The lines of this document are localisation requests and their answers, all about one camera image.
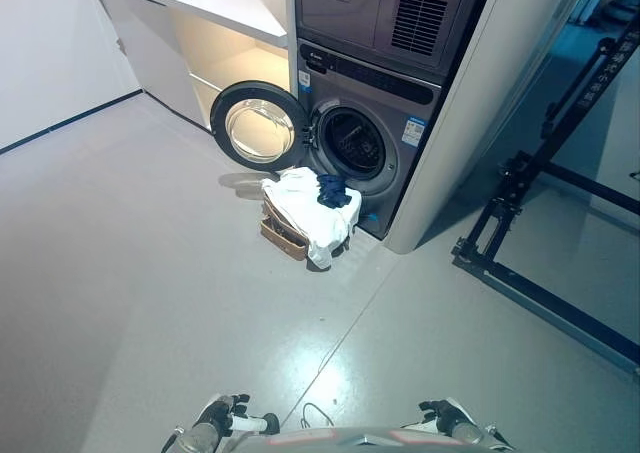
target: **stacked washer dryer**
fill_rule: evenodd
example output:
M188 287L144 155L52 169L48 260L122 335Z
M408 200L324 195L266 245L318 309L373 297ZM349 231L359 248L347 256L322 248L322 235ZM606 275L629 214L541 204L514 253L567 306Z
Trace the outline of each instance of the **stacked washer dryer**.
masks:
M484 0L296 0L298 98L265 82L222 91L211 129L262 171L309 166L362 193L382 239Z

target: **open washing machine door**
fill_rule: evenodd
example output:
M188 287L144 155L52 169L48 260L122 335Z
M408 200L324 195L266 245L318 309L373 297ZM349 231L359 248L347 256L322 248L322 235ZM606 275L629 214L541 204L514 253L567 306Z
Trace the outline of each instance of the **open washing machine door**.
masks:
M224 89L211 107L211 133L232 160L259 171L297 164L310 141L307 112L291 93L264 81Z

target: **white towel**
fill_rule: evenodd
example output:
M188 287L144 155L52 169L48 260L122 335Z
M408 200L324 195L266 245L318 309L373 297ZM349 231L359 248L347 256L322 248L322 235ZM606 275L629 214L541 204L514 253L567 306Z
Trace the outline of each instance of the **white towel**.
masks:
M294 168L280 181L262 180L262 190L291 225L309 239L309 259L318 268L331 266L331 252L347 239L358 222L362 195L346 189L351 202L331 209L318 203L320 186L309 168Z

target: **dryer vent grille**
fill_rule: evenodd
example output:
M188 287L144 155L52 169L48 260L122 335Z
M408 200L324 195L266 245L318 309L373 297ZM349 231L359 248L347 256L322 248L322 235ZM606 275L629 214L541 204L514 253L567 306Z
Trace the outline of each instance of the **dryer vent grille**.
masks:
M431 56L446 9L441 0L400 0L391 45Z

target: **black metal stand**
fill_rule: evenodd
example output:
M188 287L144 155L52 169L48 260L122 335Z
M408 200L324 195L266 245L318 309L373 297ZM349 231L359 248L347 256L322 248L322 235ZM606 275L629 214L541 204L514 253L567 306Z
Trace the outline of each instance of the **black metal stand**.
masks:
M640 374L639 345L494 259L513 219L522 211L521 205L525 195L542 172L640 215L640 202L635 199L551 162L638 47L638 21L639 17L636 15L617 41L611 38L600 41L597 51L562 99L557 104L549 106L542 128L542 136L545 139L543 144L535 154L519 152L509 161L502 182L485 206L471 233L467 238L458 240L453 249L453 263L456 266L491 286L495 287L495 280L506 284L509 288L501 290L505 290L503 292L511 299L636 374ZM555 117L602 56L604 59L600 65L554 126ZM480 252L477 243L491 217L497 218L498 224Z

